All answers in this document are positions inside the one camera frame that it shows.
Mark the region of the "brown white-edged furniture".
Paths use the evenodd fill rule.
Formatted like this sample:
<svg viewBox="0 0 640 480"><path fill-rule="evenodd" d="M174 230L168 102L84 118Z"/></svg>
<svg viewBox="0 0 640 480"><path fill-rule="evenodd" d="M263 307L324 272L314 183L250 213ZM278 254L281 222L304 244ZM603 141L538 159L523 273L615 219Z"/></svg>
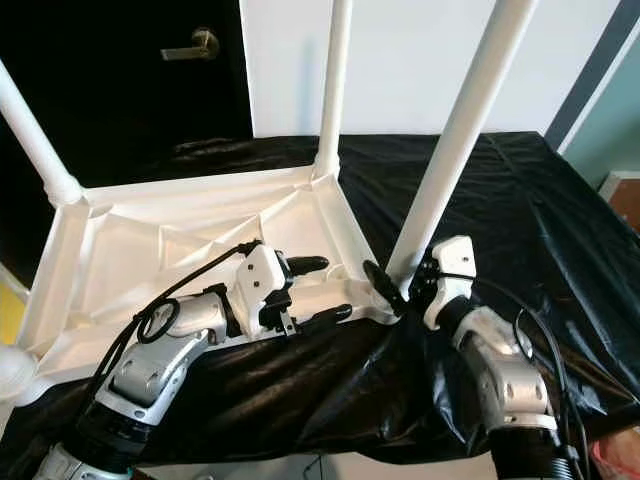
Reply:
<svg viewBox="0 0 640 480"><path fill-rule="evenodd" d="M640 232L640 172L614 172L605 175L599 196L636 232Z"/></svg>

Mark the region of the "black door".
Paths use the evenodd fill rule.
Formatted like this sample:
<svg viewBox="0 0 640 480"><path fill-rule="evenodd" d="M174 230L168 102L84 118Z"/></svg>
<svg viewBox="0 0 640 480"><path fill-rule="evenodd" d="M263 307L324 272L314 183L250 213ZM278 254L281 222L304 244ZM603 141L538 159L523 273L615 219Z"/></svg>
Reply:
<svg viewBox="0 0 640 480"><path fill-rule="evenodd" d="M197 27L210 61L164 61ZM0 59L83 187L177 177L189 145L253 133L242 0L4 0Z"/></svg>

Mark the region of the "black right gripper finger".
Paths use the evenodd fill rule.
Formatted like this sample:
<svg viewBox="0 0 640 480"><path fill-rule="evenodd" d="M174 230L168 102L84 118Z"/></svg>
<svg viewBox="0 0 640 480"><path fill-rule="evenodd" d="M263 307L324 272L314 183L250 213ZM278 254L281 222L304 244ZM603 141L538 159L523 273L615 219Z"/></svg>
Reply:
<svg viewBox="0 0 640 480"><path fill-rule="evenodd" d="M388 306L406 306L406 300L399 291L398 285L375 261L364 260L364 274L372 289Z"/></svg>

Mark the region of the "black plastic table cover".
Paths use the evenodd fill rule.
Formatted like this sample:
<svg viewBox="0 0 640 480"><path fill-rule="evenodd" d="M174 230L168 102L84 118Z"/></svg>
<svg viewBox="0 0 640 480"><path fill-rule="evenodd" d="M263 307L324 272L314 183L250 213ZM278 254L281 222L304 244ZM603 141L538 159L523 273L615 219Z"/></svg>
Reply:
<svg viewBox="0 0 640 480"><path fill-rule="evenodd" d="M385 261L435 146L434 134L349 134L340 188ZM315 136L192 143L178 178L307 166ZM536 132L475 143L436 238L471 236L481 279L547 321L576 408L595 440L640 426L640 236ZM193 365L142 466L357 452L394 465L486 451L466 369L439 332L349 321L317 335L220 349ZM54 387L19 407L0 479L27 480L86 392Z"/></svg>

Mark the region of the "pink mesh bag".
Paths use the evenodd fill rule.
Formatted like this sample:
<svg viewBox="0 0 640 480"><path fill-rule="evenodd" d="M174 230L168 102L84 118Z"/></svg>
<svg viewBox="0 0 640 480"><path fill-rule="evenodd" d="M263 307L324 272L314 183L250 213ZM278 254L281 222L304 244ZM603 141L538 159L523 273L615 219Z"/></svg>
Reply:
<svg viewBox="0 0 640 480"><path fill-rule="evenodd" d="M590 456L600 480L640 480L640 433L635 430L594 442Z"/></svg>

